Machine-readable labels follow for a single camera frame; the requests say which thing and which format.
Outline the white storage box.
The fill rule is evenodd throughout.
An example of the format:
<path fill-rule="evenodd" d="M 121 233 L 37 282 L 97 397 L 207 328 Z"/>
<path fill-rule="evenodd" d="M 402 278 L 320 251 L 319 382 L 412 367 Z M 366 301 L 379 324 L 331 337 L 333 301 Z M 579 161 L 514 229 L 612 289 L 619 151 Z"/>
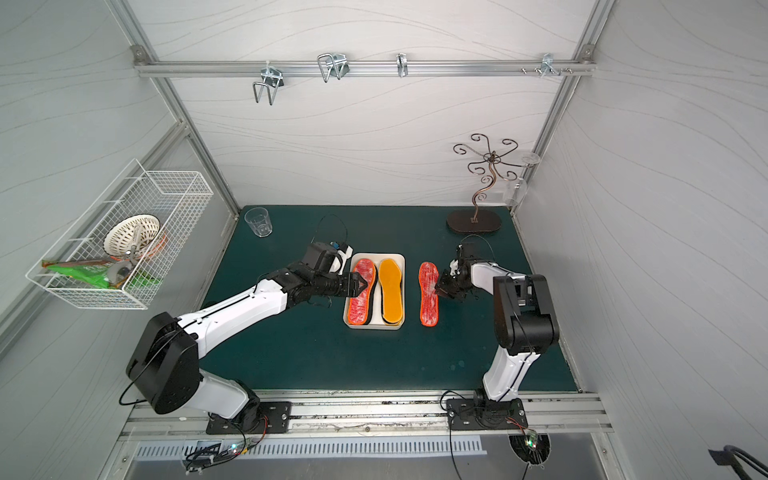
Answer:
<path fill-rule="evenodd" d="M 362 258 L 369 258 L 369 259 L 371 259 L 374 262 L 374 264 L 376 265 L 376 268 L 377 268 L 378 280 L 377 280 L 377 284 L 376 284 L 376 287 L 375 287 L 375 290 L 374 290 L 374 295 L 373 295 L 372 318 L 369 321 L 369 323 L 366 324 L 366 325 L 361 325 L 361 326 L 349 325 L 347 323 L 347 320 L 346 320 L 348 304 L 349 304 L 349 300 L 351 299 L 351 298 L 349 298 L 349 299 L 346 300 L 346 302 L 344 304 L 344 310 L 343 310 L 342 319 L 343 319 L 345 325 L 348 326 L 349 328 L 352 328 L 352 329 L 397 331 L 405 323 L 405 317 L 406 317 L 406 315 L 405 315 L 405 273 L 406 273 L 405 257 L 403 255 L 397 254 L 397 253 L 356 253 L 356 254 L 354 254 L 351 257 L 351 268 L 352 268 L 352 270 L 354 268 L 354 265 L 359 260 L 361 260 Z M 402 271 L 402 283 L 401 283 L 401 286 L 402 286 L 402 301 L 403 301 L 403 313 L 404 313 L 404 315 L 403 315 L 402 320 L 398 324 L 387 324 L 387 323 L 385 323 L 383 321 L 382 315 L 381 315 L 381 313 L 382 313 L 382 309 L 381 309 L 381 285 L 380 285 L 380 281 L 379 281 L 379 268 L 380 268 L 381 262 L 384 259 L 387 259 L 387 258 L 394 259 L 398 263 L 398 265 L 399 265 L 399 267 L 400 267 L 400 269 Z"/>

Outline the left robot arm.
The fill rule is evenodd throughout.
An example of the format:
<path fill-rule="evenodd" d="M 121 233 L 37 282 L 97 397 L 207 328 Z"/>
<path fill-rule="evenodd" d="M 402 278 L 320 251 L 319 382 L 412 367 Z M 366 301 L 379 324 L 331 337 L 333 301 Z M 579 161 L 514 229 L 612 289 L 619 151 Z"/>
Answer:
<path fill-rule="evenodd" d="M 345 243 L 315 242 L 302 260 L 226 300 L 180 316 L 153 316 L 126 367 L 131 386 L 158 415 L 191 408 L 244 431 L 255 429 L 263 418 L 257 394 L 240 381 L 203 370 L 201 359 L 257 322 L 315 296 L 357 300 L 370 293 L 376 276 L 348 270 L 352 254 Z"/>

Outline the red insole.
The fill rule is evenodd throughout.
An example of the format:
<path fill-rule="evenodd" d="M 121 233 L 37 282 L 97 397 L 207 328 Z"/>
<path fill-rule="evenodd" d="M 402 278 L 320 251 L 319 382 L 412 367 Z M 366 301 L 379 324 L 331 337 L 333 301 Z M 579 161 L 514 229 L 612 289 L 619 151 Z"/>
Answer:
<path fill-rule="evenodd" d="M 366 325 L 372 318 L 373 295 L 377 284 L 377 268 L 369 258 L 359 260 L 352 270 L 358 273 L 367 283 L 366 288 L 354 298 L 349 300 L 346 320 L 349 325 Z"/>
<path fill-rule="evenodd" d="M 435 327 L 439 321 L 439 299 L 436 286 L 440 274 L 435 264 L 423 262 L 419 267 L 418 281 L 420 286 L 419 318 L 425 327 Z"/>

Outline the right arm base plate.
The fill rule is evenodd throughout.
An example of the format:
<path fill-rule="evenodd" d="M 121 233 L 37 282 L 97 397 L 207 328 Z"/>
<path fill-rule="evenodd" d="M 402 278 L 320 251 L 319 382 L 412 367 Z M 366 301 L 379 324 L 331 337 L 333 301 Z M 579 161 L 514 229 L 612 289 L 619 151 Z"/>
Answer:
<path fill-rule="evenodd" d="M 528 428 L 520 398 L 504 402 L 453 398 L 445 401 L 445 408 L 452 431 L 522 431 Z"/>

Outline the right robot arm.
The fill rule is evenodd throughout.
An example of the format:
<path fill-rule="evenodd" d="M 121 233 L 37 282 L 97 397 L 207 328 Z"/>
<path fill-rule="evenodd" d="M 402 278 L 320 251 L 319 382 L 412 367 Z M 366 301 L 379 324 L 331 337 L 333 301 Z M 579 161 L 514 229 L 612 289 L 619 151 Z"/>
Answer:
<path fill-rule="evenodd" d="M 560 329 L 547 279 L 517 273 L 481 258 L 472 244 L 460 244 L 456 258 L 436 283 L 438 296 L 462 300 L 472 290 L 492 296 L 493 327 L 498 344 L 483 375 L 484 397 L 509 402 L 532 364 L 559 342 Z"/>

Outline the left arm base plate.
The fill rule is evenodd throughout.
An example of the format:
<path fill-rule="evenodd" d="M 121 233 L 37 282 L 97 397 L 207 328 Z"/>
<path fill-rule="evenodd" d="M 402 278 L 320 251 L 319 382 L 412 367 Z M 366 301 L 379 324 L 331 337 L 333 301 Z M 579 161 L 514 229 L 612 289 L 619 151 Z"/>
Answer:
<path fill-rule="evenodd" d="M 287 401 L 249 402 L 232 419 L 210 414 L 205 433 L 208 435 L 234 435 L 242 431 L 246 435 L 284 434 L 288 431 L 291 408 L 292 403 Z"/>

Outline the orange insole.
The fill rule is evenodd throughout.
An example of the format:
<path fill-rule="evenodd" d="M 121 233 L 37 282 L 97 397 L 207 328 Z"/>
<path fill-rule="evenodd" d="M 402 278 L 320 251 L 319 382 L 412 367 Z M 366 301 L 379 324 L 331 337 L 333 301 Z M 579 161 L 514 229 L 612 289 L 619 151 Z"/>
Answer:
<path fill-rule="evenodd" d="M 402 271 L 391 258 L 384 259 L 379 268 L 382 319 L 387 324 L 398 324 L 403 318 Z"/>

